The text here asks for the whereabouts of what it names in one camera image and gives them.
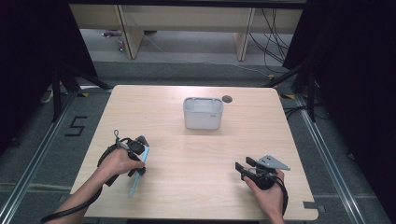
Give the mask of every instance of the wrist strap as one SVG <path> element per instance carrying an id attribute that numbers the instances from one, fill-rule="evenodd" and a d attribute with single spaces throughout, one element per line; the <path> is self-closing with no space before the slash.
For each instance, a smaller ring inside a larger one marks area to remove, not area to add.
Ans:
<path id="1" fill-rule="evenodd" d="M 46 223 L 46 222 L 51 221 L 51 220 L 53 220 L 55 218 L 65 217 L 65 216 L 68 216 L 70 214 L 76 213 L 76 212 L 78 212 L 78 211 L 80 211 L 80 210 L 82 210 L 84 208 L 87 208 L 88 206 L 90 206 L 92 203 L 94 203 L 99 198 L 100 194 L 102 193 L 102 188 L 103 187 L 99 188 L 99 190 L 95 193 L 95 195 L 93 195 L 93 197 L 91 197 L 87 202 L 82 203 L 82 204 L 80 204 L 80 205 L 78 205 L 78 206 L 76 206 L 74 208 L 70 208 L 70 209 L 64 210 L 62 212 L 54 213 L 52 215 L 43 217 L 40 220 L 41 223 Z"/>
<path id="2" fill-rule="evenodd" d="M 285 215 L 286 208 L 288 207 L 288 202 L 289 202 L 288 191 L 285 188 L 285 184 L 283 183 L 283 181 L 279 177 L 276 177 L 276 179 L 274 181 L 275 181 L 276 184 L 278 184 L 280 186 L 280 188 L 282 189 L 282 192 L 283 192 L 282 215 Z"/>

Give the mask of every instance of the small round object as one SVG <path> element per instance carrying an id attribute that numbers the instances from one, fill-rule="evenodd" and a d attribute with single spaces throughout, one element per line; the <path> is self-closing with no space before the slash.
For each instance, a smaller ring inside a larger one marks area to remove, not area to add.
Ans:
<path id="1" fill-rule="evenodd" d="M 224 103 L 230 103 L 230 102 L 233 101 L 233 97 L 231 97 L 231 96 L 229 96 L 229 95 L 224 95 L 224 96 L 221 98 L 221 100 L 222 100 Z"/>

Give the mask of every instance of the white plastic bin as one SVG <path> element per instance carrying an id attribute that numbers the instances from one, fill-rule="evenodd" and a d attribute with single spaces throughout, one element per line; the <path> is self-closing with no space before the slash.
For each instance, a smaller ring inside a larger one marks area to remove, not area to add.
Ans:
<path id="1" fill-rule="evenodd" d="M 217 98 L 187 97 L 183 102 L 184 122 L 189 129 L 218 129 L 223 102 Z"/>

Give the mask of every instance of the aluminum rail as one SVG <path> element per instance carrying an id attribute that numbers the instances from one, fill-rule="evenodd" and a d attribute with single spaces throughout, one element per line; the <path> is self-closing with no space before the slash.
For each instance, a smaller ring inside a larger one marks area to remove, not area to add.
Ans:
<path id="1" fill-rule="evenodd" d="M 296 99 L 298 105 L 305 105 L 304 99 L 301 95 L 296 95 Z M 302 115 L 305 124 L 308 127 L 308 130 L 315 141 L 320 157 L 323 159 L 326 169 L 329 172 L 330 178 L 332 179 L 332 182 L 334 183 L 340 199 L 344 204 L 344 207 L 346 208 L 346 212 L 349 215 L 351 223 L 366 223 L 356 200 L 354 199 L 351 191 L 347 186 L 346 181 L 342 177 L 340 170 L 338 169 L 334 159 L 332 158 L 332 153 L 328 149 L 323 137 L 320 134 L 317 124 L 315 122 L 312 122 L 311 118 L 309 118 L 309 115 L 305 110 L 302 111 Z"/>

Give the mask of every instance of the cable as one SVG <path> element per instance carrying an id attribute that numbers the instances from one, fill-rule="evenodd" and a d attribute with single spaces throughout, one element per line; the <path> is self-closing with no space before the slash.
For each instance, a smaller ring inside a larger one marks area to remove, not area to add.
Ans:
<path id="1" fill-rule="evenodd" d="M 322 105 L 323 105 L 322 103 L 314 103 L 314 106 L 322 106 Z M 308 109 L 308 105 L 299 105 L 299 106 L 295 106 L 295 107 L 286 107 L 286 108 L 283 108 L 283 109 L 287 110 L 287 111 L 285 111 L 285 115 L 286 115 L 286 119 L 289 119 L 290 116 L 292 114 L 294 114 L 295 112 L 297 112 L 299 110 Z M 329 118 L 323 118 L 321 116 L 318 116 L 317 114 L 315 114 L 315 116 L 317 116 L 320 119 L 329 119 Z"/>
<path id="2" fill-rule="evenodd" d="M 62 212 L 54 213 L 52 215 L 43 217 L 43 218 L 41 218 L 40 221 L 41 221 L 41 223 L 46 223 L 46 222 L 51 221 L 51 220 L 53 220 L 55 218 L 65 217 L 65 216 L 68 216 L 70 214 L 73 214 L 73 213 L 76 213 L 78 211 L 81 211 L 82 209 L 87 208 L 92 203 L 94 203 L 99 198 L 101 193 L 102 193 L 102 187 L 99 188 L 99 190 L 95 193 L 95 195 L 93 195 L 93 197 L 91 197 L 87 202 L 82 203 L 81 205 L 76 206 L 74 208 L 70 208 L 70 209 L 64 210 Z"/>

